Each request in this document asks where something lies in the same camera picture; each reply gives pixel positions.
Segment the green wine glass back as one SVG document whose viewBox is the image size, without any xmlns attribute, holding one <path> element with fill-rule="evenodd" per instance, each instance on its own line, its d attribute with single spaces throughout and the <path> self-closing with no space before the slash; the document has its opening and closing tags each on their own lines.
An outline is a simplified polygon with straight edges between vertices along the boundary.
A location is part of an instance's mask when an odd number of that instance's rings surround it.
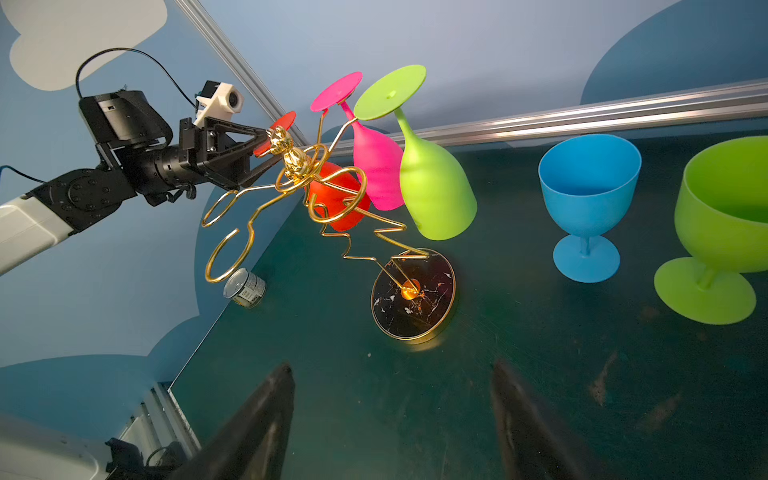
<svg viewBox="0 0 768 480">
<path fill-rule="evenodd" d="M 442 241 L 464 232 L 474 221 L 478 206 L 458 160 L 445 148 L 417 135 L 402 110 L 426 77 L 423 65 L 401 67 L 370 86 L 353 112 L 363 121 L 396 116 L 404 136 L 399 179 L 405 206 L 422 236 Z"/>
</svg>

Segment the green wine glass front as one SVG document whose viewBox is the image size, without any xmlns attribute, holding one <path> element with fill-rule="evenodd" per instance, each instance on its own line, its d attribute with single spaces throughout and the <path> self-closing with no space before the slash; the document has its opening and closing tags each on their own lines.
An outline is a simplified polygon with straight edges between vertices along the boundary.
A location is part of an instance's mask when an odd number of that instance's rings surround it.
<svg viewBox="0 0 768 480">
<path fill-rule="evenodd" d="M 747 273 L 767 269 L 767 139 L 724 141 L 685 166 L 674 211 L 684 257 L 654 275 L 659 298 L 709 325 L 748 318 L 757 297 Z"/>
</svg>

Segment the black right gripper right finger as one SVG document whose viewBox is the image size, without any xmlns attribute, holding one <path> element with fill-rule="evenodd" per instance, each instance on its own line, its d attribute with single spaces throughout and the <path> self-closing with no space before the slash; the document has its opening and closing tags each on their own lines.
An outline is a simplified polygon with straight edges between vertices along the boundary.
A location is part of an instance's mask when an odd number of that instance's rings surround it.
<svg viewBox="0 0 768 480">
<path fill-rule="evenodd" d="M 508 479 L 616 479 L 552 405 L 504 359 L 494 362 L 491 402 Z"/>
</svg>

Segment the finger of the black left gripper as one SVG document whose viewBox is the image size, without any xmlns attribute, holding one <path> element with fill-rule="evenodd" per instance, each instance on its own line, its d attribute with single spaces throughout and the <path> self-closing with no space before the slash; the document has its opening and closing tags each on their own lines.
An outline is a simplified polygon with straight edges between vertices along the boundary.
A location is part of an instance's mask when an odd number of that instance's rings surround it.
<svg viewBox="0 0 768 480">
<path fill-rule="evenodd" d="M 204 120 L 204 129 L 214 132 L 219 137 L 229 134 L 249 136 L 250 141 L 255 144 L 263 144 L 269 140 L 266 129 L 212 117 L 207 117 Z"/>
<path fill-rule="evenodd" d="M 230 188 L 247 188 L 252 186 L 280 160 L 280 157 L 271 153 L 269 142 L 256 146 L 251 153 L 239 156 L 229 166 Z"/>
</svg>

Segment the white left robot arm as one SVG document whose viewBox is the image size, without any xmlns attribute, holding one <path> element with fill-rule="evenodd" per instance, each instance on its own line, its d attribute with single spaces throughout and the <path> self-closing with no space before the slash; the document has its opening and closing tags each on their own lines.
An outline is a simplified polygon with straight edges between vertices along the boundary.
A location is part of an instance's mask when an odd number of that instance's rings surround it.
<svg viewBox="0 0 768 480">
<path fill-rule="evenodd" d="M 180 138 L 139 90 L 83 97 L 78 106 L 100 157 L 94 168 L 75 169 L 46 181 L 1 207 L 1 271 L 115 213 L 141 196 L 151 206 L 181 196 L 195 198 L 209 183 L 226 191 L 253 185 L 277 163 L 252 166 L 267 143 L 263 128 L 206 118 L 179 123 Z"/>
</svg>

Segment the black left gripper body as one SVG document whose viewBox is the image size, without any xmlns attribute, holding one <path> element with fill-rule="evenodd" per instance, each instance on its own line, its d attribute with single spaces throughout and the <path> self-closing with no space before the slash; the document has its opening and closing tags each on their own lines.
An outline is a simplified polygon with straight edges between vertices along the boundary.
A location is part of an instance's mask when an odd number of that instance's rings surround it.
<svg viewBox="0 0 768 480">
<path fill-rule="evenodd" d="M 179 121 L 179 147 L 181 162 L 207 182 L 223 189 L 238 186 L 238 148 L 240 143 L 231 137 L 238 133 L 237 123 L 208 118 L 197 127 L 191 117 Z"/>
</svg>

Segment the green wine glass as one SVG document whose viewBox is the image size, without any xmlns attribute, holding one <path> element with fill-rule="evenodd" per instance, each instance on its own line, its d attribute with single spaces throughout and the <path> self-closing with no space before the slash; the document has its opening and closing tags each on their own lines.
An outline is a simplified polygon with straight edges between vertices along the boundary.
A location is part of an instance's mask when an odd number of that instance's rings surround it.
<svg viewBox="0 0 768 480">
<path fill-rule="evenodd" d="M 478 206 L 458 160 L 445 148 L 417 135 L 402 110 L 426 77 L 423 65 L 401 67 L 370 86 L 353 112 L 363 121 L 396 116 L 404 136 L 399 179 L 405 206 L 422 236 L 442 241 L 464 232 L 474 221 Z"/>
<path fill-rule="evenodd" d="M 659 298 L 709 325 L 748 318 L 757 297 L 747 273 L 767 269 L 767 139 L 724 141 L 685 166 L 674 211 L 684 257 L 654 275 Z"/>
</svg>

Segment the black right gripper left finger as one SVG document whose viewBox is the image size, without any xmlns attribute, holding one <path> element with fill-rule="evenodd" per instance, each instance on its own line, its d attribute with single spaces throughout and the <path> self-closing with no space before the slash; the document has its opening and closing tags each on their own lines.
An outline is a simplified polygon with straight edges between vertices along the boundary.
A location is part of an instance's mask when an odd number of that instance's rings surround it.
<svg viewBox="0 0 768 480">
<path fill-rule="evenodd" d="M 172 479 L 279 479 L 295 397 L 289 364 L 279 365 L 212 442 L 176 469 Z"/>
</svg>

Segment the blue wine glass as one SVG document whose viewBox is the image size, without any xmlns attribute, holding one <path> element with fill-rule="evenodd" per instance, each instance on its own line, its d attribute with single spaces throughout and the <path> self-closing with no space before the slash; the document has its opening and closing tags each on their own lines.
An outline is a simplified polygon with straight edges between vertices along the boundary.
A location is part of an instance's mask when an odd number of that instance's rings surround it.
<svg viewBox="0 0 768 480">
<path fill-rule="evenodd" d="M 617 272 L 620 253 L 604 234 L 629 210 L 641 167 L 638 148 L 609 134 L 570 138 L 543 155 L 538 177 L 545 207 L 567 233 L 553 250 L 565 277 L 590 284 Z"/>
</svg>

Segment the red wine glass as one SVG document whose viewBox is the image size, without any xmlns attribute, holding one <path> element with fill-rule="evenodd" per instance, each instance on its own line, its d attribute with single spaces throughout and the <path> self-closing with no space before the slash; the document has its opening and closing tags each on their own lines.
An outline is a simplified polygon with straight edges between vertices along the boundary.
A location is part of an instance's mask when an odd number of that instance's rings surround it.
<svg viewBox="0 0 768 480">
<path fill-rule="evenodd" d="M 357 179 L 357 167 L 340 167 L 330 161 L 334 144 L 295 145 L 290 127 L 296 113 L 289 112 L 267 130 L 267 140 L 255 147 L 257 158 L 269 157 L 280 167 L 273 184 L 281 199 L 301 193 L 313 221 L 344 233 L 369 211 L 367 178 Z"/>
</svg>

